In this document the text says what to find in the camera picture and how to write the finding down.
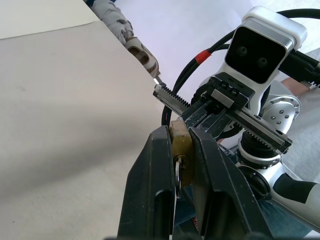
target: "screw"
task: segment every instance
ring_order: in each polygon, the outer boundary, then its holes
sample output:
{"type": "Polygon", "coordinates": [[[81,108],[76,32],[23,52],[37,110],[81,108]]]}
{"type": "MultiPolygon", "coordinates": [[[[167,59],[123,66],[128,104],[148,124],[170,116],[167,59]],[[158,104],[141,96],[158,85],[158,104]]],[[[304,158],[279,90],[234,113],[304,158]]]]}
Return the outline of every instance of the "screw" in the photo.
{"type": "Polygon", "coordinates": [[[201,98],[200,98],[200,100],[201,100],[202,102],[205,102],[205,101],[207,100],[207,98],[206,98],[206,96],[202,95],[201,98]]]}
{"type": "Polygon", "coordinates": [[[238,91],[236,89],[232,89],[231,90],[231,94],[237,96],[238,95],[238,91]]]}
{"type": "Polygon", "coordinates": [[[222,87],[223,89],[226,89],[227,87],[228,87],[228,83],[227,82],[225,82],[225,81],[222,81],[221,83],[220,83],[220,87],[222,87]]]}

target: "bolt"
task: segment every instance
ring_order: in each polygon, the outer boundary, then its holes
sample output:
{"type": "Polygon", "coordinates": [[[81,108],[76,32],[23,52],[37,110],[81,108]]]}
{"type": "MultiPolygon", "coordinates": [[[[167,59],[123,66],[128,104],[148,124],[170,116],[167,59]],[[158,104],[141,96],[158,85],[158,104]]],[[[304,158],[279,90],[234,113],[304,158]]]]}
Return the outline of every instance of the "bolt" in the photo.
{"type": "Polygon", "coordinates": [[[222,81],[221,83],[220,83],[220,87],[222,87],[223,89],[226,89],[227,87],[228,87],[228,83],[227,82],[225,82],[225,81],[222,81]]]}
{"type": "Polygon", "coordinates": [[[238,91],[236,89],[232,89],[231,90],[231,94],[237,96],[238,95],[238,91]]]}

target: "white table surface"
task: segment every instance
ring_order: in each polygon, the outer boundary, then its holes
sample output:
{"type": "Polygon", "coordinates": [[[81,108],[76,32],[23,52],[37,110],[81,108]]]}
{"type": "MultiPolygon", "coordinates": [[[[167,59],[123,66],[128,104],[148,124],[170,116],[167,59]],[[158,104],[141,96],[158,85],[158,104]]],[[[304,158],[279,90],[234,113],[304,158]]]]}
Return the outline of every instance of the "white table surface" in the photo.
{"type": "Polygon", "coordinates": [[[1,0],[0,39],[99,21],[82,0],[1,0]]]}
{"type": "Polygon", "coordinates": [[[0,238],[101,240],[163,105],[100,21],[0,40],[0,238]]]}

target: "red tape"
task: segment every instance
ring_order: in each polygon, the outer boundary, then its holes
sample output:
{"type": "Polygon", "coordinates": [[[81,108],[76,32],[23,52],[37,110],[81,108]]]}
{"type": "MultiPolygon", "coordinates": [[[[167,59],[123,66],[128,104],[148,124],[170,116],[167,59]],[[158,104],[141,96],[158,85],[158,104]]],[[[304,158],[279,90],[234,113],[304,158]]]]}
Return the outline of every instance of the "red tape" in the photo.
{"type": "Polygon", "coordinates": [[[208,57],[211,56],[211,53],[208,52],[207,50],[203,50],[200,52],[196,57],[195,60],[196,62],[200,65],[202,64],[205,60],[207,60],[208,57]]]}

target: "blue jeans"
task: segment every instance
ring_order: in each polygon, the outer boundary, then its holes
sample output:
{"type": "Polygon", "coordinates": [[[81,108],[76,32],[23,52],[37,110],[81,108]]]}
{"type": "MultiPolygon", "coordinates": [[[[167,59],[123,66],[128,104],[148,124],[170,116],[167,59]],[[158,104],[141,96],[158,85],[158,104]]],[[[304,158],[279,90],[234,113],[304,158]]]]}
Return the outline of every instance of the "blue jeans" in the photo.
{"type": "MultiPolygon", "coordinates": [[[[186,192],[192,198],[190,186],[186,188],[186,192]]],[[[266,201],[258,201],[258,204],[274,238],[303,238],[310,233],[311,229],[309,227],[288,215],[274,204],[266,201]]],[[[181,198],[176,201],[174,226],[178,226],[195,216],[195,209],[184,199],[181,198]]]]}

